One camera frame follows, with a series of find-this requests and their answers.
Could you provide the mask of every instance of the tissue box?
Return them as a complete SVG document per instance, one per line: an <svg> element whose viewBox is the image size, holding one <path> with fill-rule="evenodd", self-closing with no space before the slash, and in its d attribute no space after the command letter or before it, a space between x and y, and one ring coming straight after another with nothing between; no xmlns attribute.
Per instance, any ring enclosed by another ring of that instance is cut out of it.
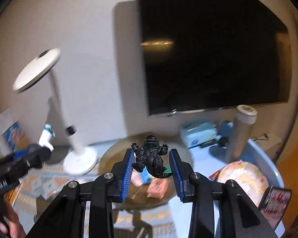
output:
<svg viewBox="0 0 298 238"><path fill-rule="evenodd" d="M181 127L180 135L187 148L192 148L215 139L217 135L216 125L209 122L189 123Z"/></svg>

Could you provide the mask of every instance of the patterned rug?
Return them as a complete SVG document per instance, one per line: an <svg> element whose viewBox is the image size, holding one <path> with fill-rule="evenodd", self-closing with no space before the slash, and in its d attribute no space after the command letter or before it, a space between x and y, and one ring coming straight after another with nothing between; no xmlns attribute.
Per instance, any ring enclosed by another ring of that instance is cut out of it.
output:
<svg viewBox="0 0 298 238"><path fill-rule="evenodd" d="M26 233L42 215L53 198L71 180L79 183L93 181L98 177L97 164L80 178L68 176L61 164L45 164L42 169L32 169L24 177L20 193L14 203L20 222ZM89 203L86 206L84 238L88 237ZM175 226L168 204L149 210L115 209L113 204L115 238L176 238Z"/></svg>

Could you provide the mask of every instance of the round package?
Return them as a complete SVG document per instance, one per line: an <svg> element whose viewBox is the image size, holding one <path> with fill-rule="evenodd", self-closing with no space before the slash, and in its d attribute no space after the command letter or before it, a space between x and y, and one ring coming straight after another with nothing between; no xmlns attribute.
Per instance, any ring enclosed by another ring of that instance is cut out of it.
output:
<svg viewBox="0 0 298 238"><path fill-rule="evenodd" d="M251 198L256 206L261 202L268 181L261 170L252 163L236 161L226 165L218 175L217 181L225 183L227 180L235 180Z"/></svg>

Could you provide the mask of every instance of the black toy figure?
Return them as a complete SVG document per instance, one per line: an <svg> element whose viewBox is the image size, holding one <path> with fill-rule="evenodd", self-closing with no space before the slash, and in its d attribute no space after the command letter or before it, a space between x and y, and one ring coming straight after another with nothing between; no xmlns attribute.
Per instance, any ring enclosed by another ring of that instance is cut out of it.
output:
<svg viewBox="0 0 298 238"><path fill-rule="evenodd" d="M147 167L148 173L155 178L167 178L172 176L172 173L164 173L167 169L163 166L161 156L168 153L168 145L160 146L159 141L155 135L148 135L142 147L139 148L137 143L133 143L131 148L136 154L136 162L133 163L133 168L142 173Z"/></svg>

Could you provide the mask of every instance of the flat screen tv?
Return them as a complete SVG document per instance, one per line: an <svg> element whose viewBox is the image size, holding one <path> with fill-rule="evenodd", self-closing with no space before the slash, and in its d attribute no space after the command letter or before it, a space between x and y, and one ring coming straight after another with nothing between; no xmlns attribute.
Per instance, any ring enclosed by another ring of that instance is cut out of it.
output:
<svg viewBox="0 0 298 238"><path fill-rule="evenodd" d="M288 31L259 0L139 3L150 114L288 101Z"/></svg>

